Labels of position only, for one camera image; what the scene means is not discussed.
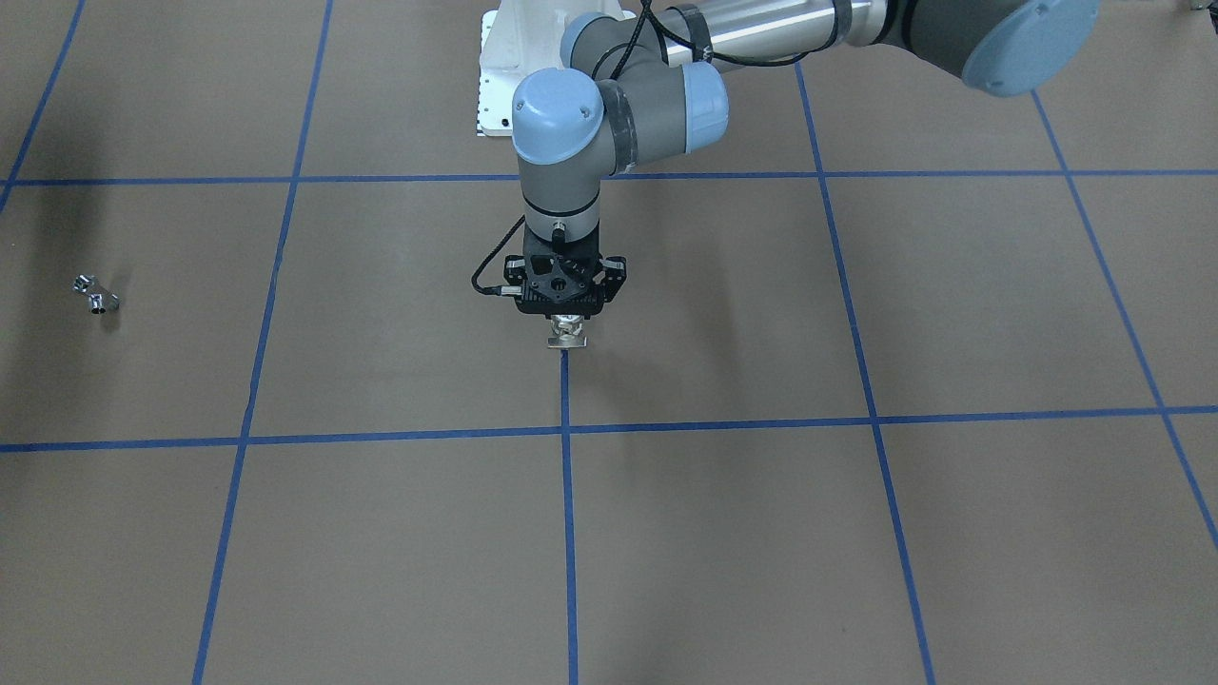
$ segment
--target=light blue cap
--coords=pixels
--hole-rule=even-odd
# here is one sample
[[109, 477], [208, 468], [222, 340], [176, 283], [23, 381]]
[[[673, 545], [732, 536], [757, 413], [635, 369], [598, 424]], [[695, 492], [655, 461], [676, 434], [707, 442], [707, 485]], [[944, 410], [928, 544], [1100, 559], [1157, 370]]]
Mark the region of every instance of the light blue cap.
[[990, 95], [1022, 95], [1074, 57], [1099, 12], [1100, 0], [1030, 0], [977, 44], [961, 79]]
[[605, 116], [600, 90], [588, 74], [553, 67], [525, 77], [512, 96], [512, 144], [533, 165], [574, 157]]
[[686, 152], [715, 143], [727, 133], [727, 87], [709, 62], [683, 65], [686, 87]]
[[611, 20], [613, 17], [600, 12], [583, 12], [575, 17], [571, 23], [566, 24], [566, 30], [563, 32], [563, 41], [558, 46], [558, 55], [563, 59], [564, 67], [571, 67], [571, 52], [575, 52], [575, 41], [580, 39], [580, 34], [583, 33], [583, 29], [588, 28], [590, 23], [599, 18]]

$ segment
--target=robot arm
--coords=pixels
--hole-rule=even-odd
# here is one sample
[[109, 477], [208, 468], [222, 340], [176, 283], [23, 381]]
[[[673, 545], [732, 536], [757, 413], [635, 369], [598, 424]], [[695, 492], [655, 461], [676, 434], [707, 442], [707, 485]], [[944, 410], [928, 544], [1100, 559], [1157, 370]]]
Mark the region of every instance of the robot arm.
[[884, 43], [970, 88], [1019, 95], [1074, 56], [1099, 4], [708, 0], [653, 13], [644, 1], [637, 21], [576, 17], [561, 39], [568, 68], [530, 74], [513, 96], [524, 254], [507, 258], [507, 285], [481, 288], [475, 274], [475, 288], [551, 319], [552, 347], [583, 346], [583, 321], [626, 278], [624, 258], [599, 252], [600, 179], [719, 140], [728, 121], [722, 72]]

